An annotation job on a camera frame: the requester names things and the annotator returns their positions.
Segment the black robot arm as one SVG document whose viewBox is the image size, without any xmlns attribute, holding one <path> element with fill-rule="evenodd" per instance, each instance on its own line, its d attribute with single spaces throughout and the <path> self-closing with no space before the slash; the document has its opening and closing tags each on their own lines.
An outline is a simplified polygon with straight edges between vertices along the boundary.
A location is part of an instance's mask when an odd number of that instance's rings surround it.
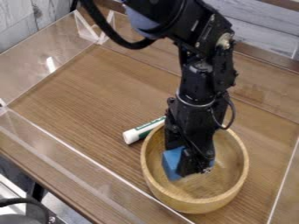
<svg viewBox="0 0 299 224">
<path fill-rule="evenodd" d="M 209 172 L 216 160 L 213 135 L 232 125 L 225 114 L 236 113 L 228 92 L 239 75 L 231 22 L 203 0 L 119 0 L 143 36 L 129 42 L 95 1 L 78 1 L 103 32 L 124 48 L 143 49 L 157 39 L 176 45 L 181 81 L 175 96 L 167 99 L 163 169 L 171 180 Z"/>
</svg>

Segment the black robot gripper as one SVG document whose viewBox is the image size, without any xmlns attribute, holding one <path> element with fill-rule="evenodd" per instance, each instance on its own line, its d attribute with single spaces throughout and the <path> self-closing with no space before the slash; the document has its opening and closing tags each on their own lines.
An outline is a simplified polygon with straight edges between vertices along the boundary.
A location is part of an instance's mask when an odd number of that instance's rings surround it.
<svg viewBox="0 0 299 224">
<path fill-rule="evenodd" d="M 167 99 L 164 146 L 167 150 L 183 147 L 176 173 L 184 178 L 211 171 L 216 157 L 213 134 L 223 129 L 229 105 L 227 93 L 207 104 L 187 104 L 179 96 Z"/>
</svg>

